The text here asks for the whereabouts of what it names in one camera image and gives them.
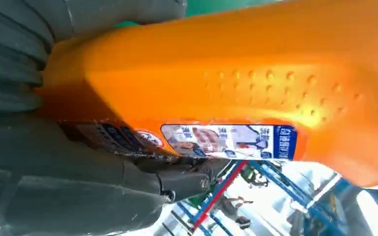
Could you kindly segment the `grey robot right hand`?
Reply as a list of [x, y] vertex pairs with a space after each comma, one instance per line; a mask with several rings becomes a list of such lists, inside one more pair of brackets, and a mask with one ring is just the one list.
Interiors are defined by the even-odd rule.
[[183, 18], [185, 0], [0, 0], [0, 235], [103, 236], [153, 225], [162, 207], [206, 191], [227, 159], [144, 171], [74, 143], [35, 111], [53, 46], [131, 21]]

